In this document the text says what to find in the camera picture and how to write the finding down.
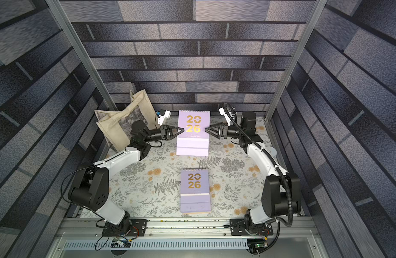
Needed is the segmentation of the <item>purple calendar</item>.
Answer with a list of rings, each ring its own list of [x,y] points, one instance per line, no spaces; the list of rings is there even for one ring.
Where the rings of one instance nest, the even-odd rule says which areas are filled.
[[[178,127],[185,131],[177,136],[176,154],[207,157],[209,155],[209,111],[180,110]]]
[[[185,169],[181,172],[180,212],[182,214],[212,211],[207,169]]]

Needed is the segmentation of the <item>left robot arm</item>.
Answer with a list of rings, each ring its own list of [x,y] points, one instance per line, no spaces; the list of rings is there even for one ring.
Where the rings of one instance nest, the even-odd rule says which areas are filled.
[[[162,125],[157,129],[148,129],[138,120],[133,123],[130,144],[124,150],[108,159],[95,162],[74,173],[68,199],[82,206],[105,221],[102,235],[106,237],[124,237],[132,231],[130,215],[109,197],[110,180],[120,171],[137,163],[148,155],[152,141],[175,139],[185,129]]]

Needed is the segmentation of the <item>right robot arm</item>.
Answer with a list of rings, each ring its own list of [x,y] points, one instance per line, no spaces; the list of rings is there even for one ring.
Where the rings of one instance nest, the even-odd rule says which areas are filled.
[[[301,210],[300,178],[275,161],[275,149],[266,147],[256,133],[254,112],[243,112],[240,123],[237,123],[236,111],[232,107],[222,107],[219,112],[226,122],[211,125],[205,132],[217,139],[237,138],[239,146],[265,177],[261,205],[249,209],[241,224],[250,235],[265,230],[273,222],[291,227],[294,215]]]

